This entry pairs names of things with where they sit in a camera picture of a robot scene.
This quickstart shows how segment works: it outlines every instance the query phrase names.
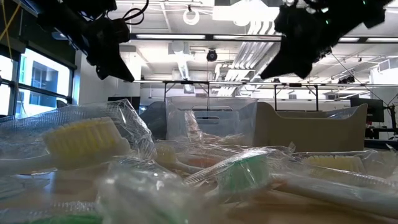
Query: storage bin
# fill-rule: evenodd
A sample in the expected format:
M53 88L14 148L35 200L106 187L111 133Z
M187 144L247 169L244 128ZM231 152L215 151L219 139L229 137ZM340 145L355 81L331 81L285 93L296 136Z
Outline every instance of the storage bin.
M281 112L258 103L254 146L288 146L295 152L346 152L364 148L367 105L327 112Z
M230 141L218 142L251 146L256 112L257 100L252 98L169 97L166 99L167 139L203 142L215 136L222 139L239 135Z

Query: security camera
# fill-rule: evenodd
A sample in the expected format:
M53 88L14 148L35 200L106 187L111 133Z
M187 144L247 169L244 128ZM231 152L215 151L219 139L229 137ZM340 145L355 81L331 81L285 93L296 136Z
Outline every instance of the security camera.
M216 50L214 49L210 49L209 52L207 53L207 57L206 57L208 62L214 62L217 60L217 53Z

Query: clear plastic bin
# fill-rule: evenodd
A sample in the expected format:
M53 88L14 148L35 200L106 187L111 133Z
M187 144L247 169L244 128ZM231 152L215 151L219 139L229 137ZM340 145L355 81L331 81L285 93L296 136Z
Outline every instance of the clear plastic bin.
M256 112L252 98L169 97L167 139L251 146Z

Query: green bristles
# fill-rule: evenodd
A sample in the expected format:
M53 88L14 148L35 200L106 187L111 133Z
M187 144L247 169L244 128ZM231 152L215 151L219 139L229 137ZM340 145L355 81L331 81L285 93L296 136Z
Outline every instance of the green bristles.
M233 162L217 177L219 193L241 192L265 187L269 171L264 155L257 155Z
M36 220L29 224L102 224L102 218L96 215L65 215Z

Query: table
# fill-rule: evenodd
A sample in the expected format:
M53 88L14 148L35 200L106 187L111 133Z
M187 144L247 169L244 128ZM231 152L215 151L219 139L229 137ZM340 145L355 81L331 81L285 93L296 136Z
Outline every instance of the table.
M86 201L96 199L96 179L106 173L107 166L90 169L51 172L36 176L49 178L50 184L43 189L24 192L0 203L0 209L38 208L48 203ZM250 224L328 224L328 223L398 223L375 215L342 208L319 200L278 191L261 192L252 202L222 205L236 223Z

